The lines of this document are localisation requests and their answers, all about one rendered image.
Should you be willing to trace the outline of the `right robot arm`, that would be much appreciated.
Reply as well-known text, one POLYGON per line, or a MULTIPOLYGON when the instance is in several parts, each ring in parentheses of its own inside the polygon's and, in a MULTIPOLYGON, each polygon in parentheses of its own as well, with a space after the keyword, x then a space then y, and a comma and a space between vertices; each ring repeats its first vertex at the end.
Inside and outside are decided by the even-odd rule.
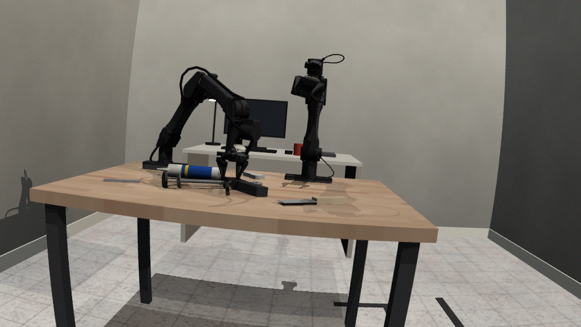
MULTIPOLYGON (((156 147, 162 147, 159 148, 158 161, 143 161, 143 164, 157 166, 168 166, 169 163, 188 165, 188 163, 173 162, 172 150, 181 139, 181 131, 193 110, 199 105, 199 103, 202 103, 209 97, 209 95, 211 95, 211 97, 220 104, 223 109, 222 111, 226 112, 227 102, 230 101, 230 99, 235 98, 235 96, 228 92, 214 78, 199 71, 197 71, 184 85, 183 94, 180 105, 172 119, 160 132, 156 144, 156 147)), ((262 133, 260 127, 261 122, 259 120, 249 119, 250 106, 245 100, 232 101, 228 106, 228 112, 232 120, 241 121, 234 122, 241 129, 250 133, 253 137, 253 141, 258 141, 260 139, 262 133), (234 116, 237 116, 238 118, 234 118, 234 116)), ((250 137, 241 133, 232 123, 228 123, 227 137, 235 138, 235 141, 238 141, 238 139, 250 141, 250 137)), ((235 156, 239 161, 246 161, 249 156, 245 153, 237 153, 234 148, 231 148, 230 154, 231 156, 235 156)))

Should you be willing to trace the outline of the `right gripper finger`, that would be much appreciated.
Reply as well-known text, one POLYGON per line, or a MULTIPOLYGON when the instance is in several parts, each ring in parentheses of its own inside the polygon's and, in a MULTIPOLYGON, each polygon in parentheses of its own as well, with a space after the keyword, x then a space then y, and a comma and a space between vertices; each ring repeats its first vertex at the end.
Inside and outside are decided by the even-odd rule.
POLYGON ((248 163, 236 162, 236 177, 240 178, 248 163), (240 169, 241 168, 241 169, 240 169))
POLYGON ((216 159, 216 162, 217 162, 217 165, 218 165, 219 170, 220 170, 221 180, 224 181, 224 177, 225 177, 225 174, 226 174, 226 169, 227 169, 228 162, 227 161, 221 161, 221 160, 218 160, 218 159, 216 159))

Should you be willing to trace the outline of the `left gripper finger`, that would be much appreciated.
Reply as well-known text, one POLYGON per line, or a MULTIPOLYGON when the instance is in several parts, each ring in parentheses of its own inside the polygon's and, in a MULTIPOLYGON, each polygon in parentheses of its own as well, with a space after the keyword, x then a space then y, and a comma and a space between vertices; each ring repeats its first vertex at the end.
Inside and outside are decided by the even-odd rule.
POLYGON ((291 94, 292 95, 296 95, 297 94, 300 80, 301 80, 301 77, 300 76, 295 76, 295 79, 294 79, 294 82, 293 82, 293 87, 292 87, 292 90, 291 90, 291 94))
POLYGON ((321 98, 321 94, 322 94, 322 90, 324 88, 324 84, 323 83, 318 83, 316 85, 316 87, 312 90, 311 92, 311 99, 315 102, 319 102, 320 98, 321 98), (315 93, 315 95, 313 95, 315 93))

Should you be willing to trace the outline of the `blue cartridge tube with yellow stripe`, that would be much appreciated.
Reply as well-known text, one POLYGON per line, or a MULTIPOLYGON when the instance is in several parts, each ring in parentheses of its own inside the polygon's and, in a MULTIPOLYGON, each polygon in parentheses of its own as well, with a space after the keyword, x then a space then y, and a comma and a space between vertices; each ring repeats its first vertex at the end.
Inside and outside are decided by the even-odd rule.
POLYGON ((171 177, 177 177, 177 175, 180 174, 183 178, 221 180, 221 174, 218 167, 178 165, 169 163, 168 168, 157 168, 157 170, 167 171, 168 176, 171 177))

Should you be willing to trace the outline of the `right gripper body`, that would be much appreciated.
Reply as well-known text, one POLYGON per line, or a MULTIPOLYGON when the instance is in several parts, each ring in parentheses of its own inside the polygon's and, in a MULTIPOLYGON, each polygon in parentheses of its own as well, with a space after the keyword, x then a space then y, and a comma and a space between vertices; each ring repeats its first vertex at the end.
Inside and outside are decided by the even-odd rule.
POLYGON ((245 153, 246 152, 245 145, 241 145, 242 139, 238 139, 238 141, 235 141, 235 140, 236 140, 235 138, 227 137, 226 150, 225 150, 225 152, 218 152, 217 151, 217 156, 221 156, 221 157, 217 157, 216 159, 221 160, 221 161, 228 160, 230 162, 248 163, 248 161, 239 161, 235 158, 235 156, 231 156, 231 154, 230 154, 231 148, 234 148, 237 153, 245 153))

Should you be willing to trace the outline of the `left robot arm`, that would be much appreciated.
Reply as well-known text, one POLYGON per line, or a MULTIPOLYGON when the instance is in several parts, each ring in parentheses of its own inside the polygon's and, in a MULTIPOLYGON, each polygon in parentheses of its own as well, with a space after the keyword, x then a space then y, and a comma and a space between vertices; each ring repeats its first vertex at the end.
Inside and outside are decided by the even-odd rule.
MULTIPOLYGON (((307 76, 310 74, 317 75, 320 82, 326 83, 327 78, 322 76, 323 62, 320 63, 320 60, 321 59, 308 59, 308 62, 305 62, 304 67, 307 68, 307 76)), ((319 148, 318 120, 322 107, 326 105, 327 83, 325 84, 324 89, 320 102, 314 102, 312 99, 305 99, 305 104, 308 104, 308 123, 303 146, 301 146, 300 160, 303 161, 302 173, 301 175, 285 174, 285 178, 332 182, 331 177, 316 176, 317 161, 320 161, 322 155, 322 148, 319 148)))

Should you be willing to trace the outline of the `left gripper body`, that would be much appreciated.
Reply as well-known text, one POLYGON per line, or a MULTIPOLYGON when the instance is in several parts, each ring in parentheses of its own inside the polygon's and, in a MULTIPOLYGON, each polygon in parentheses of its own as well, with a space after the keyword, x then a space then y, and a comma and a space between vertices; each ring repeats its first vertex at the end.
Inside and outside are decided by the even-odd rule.
POLYGON ((316 85, 319 82, 319 80, 317 79, 318 76, 314 75, 314 74, 310 74, 309 76, 300 76, 301 77, 301 81, 300 81, 300 85, 298 87, 298 91, 297 91, 297 96, 300 97, 304 97, 306 99, 311 99, 310 95, 312 90, 316 87, 316 85), (309 89, 310 88, 310 89, 309 89))

